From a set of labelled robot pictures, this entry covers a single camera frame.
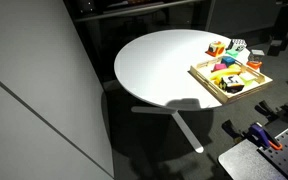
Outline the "gray block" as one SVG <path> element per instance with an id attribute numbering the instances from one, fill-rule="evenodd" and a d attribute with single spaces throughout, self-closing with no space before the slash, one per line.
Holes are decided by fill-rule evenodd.
<path id="1" fill-rule="evenodd" d="M 251 51 L 251 54 L 250 54 L 250 60 L 251 61 L 261 61 L 264 56 L 265 56 L 265 53 L 263 50 L 253 49 Z"/>

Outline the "wooden tray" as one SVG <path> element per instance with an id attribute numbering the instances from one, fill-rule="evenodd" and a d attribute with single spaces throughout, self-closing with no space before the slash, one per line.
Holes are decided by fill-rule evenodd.
<path id="1" fill-rule="evenodd" d="M 269 83 L 272 82 L 272 79 L 263 73 L 243 64 L 242 62 L 235 60 L 234 64 L 237 64 L 241 67 L 241 73 L 250 73 L 255 76 L 255 80 L 248 86 L 237 93 L 228 93 L 222 90 L 219 87 L 221 77 L 216 78 L 215 80 L 210 80 L 209 75 L 212 73 L 213 67 L 215 64 L 221 64 L 223 56 L 216 57 L 212 60 L 204 61 L 196 65 L 191 65 L 189 73 L 206 89 L 208 90 L 220 103 L 226 104 L 242 97 L 245 97 L 249 94 L 258 92 L 265 88 Z"/>

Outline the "yellow banana block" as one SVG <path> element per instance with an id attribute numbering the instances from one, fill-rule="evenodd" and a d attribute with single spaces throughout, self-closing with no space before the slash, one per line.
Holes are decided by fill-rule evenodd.
<path id="1" fill-rule="evenodd" d="M 230 68 L 221 69 L 221 70 L 212 72 L 209 75 L 209 79 L 215 80 L 216 78 L 224 76 L 224 75 L 232 75 L 232 74 L 234 75 L 234 74 L 239 74 L 239 73 L 241 73 L 241 70 L 239 69 L 230 69 Z"/>

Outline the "magenta block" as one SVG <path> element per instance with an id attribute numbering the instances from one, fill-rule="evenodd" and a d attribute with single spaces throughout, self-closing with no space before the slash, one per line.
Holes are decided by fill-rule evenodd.
<path id="1" fill-rule="evenodd" d="M 212 72 L 215 72 L 215 71 L 218 71 L 218 70 L 222 70 L 222 69 L 226 69 L 226 68 L 227 68 L 226 64 L 223 64 L 223 63 L 215 64 L 214 67 L 213 67 Z"/>

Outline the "patterned cube in tray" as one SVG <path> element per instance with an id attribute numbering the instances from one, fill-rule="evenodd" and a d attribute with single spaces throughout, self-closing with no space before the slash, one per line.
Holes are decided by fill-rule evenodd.
<path id="1" fill-rule="evenodd" d="M 228 93 L 237 93 L 244 88 L 245 84 L 238 75 L 223 76 L 219 87 Z"/>

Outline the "yellow round block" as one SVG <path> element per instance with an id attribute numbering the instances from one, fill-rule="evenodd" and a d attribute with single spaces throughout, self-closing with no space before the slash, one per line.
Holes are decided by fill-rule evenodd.
<path id="1" fill-rule="evenodd" d="M 241 67 L 237 64 L 232 64 L 228 67 L 229 69 L 241 70 Z"/>

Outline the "light green block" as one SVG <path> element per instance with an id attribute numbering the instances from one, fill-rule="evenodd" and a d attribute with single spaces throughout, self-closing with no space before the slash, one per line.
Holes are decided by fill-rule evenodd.
<path id="1" fill-rule="evenodd" d="M 250 73 L 241 73 L 239 77 L 246 86 L 250 85 L 255 80 L 255 76 Z"/>

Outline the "orange block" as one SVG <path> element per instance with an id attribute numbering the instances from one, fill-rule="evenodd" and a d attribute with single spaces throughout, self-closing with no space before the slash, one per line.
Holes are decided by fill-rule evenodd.
<path id="1" fill-rule="evenodd" d="M 258 70 L 261 67 L 262 62 L 261 61 L 248 61 L 247 65 L 255 70 Z"/>

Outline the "round white table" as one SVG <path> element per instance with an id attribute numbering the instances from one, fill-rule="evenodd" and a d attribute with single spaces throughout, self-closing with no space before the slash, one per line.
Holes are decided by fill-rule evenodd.
<path id="1" fill-rule="evenodd" d="M 153 32 L 125 45 L 114 62 L 114 72 L 121 86 L 148 104 L 136 105 L 132 111 L 171 115 L 197 153 L 204 148 L 180 113 L 221 105 L 189 73 L 192 65 L 212 58 L 207 49 L 214 41 L 228 44 L 230 39 L 190 29 Z"/>

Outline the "orange yellow toy cube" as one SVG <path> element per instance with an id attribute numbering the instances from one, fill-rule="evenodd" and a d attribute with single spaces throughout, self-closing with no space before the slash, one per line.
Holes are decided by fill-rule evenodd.
<path id="1" fill-rule="evenodd" d="M 225 50 L 225 44 L 221 41 L 214 41 L 209 44 L 208 50 L 206 53 L 210 56 L 217 57 L 223 53 Z"/>

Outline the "dark shelf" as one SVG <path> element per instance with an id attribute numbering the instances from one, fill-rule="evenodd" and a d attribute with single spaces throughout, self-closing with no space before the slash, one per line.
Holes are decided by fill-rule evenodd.
<path id="1" fill-rule="evenodd" d="M 76 23 L 205 1 L 208 0 L 64 0 Z"/>

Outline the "near purple clamp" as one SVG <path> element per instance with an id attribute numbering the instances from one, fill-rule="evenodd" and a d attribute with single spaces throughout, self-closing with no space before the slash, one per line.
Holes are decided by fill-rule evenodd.
<path id="1" fill-rule="evenodd" d="M 235 144 L 243 140 L 249 140 L 257 147 L 263 147 L 264 149 L 281 150 L 283 148 L 283 145 L 258 122 L 251 124 L 246 131 L 237 130 L 230 120 L 225 121 L 221 127 L 233 139 Z"/>

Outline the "purple clamp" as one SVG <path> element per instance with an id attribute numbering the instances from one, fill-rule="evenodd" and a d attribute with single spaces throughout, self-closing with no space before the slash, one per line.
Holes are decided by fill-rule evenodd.
<path id="1" fill-rule="evenodd" d="M 249 140 L 257 147 L 263 147 L 264 149 L 281 150 L 283 148 L 283 145 L 258 122 L 251 124 L 246 131 L 237 130 L 230 120 L 225 121 L 221 127 L 233 139 L 235 144 L 243 140 Z"/>
<path id="2" fill-rule="evenodd" d="M 265 116 L 269 122 L 275 121 L 282 116 L 288 117 L 288 103 L 281 106 L 280 110 L 273 111 L 265 100 L 261 101 L 254 109 Z"/>

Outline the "black mounting plate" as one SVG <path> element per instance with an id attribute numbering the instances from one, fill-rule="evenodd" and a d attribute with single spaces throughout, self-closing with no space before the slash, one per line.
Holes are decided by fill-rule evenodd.
<path id="1" fill-rule="evenodd" d="M 287 180 L 248 140 L 222 153 L 218 162 L 233 180 Z"/>

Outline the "far purple clamp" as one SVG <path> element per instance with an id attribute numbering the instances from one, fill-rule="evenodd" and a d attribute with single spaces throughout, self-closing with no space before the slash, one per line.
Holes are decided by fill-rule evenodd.
<path id="1" fill-rule="evenodd" d="M 261 101 L 254 109 L 265 116 L 269 122 L 275 121 L 282 116 L 288 117 L 288 103 L 281 106 L 280 110 L 273 111 L 265 100 Z"/>

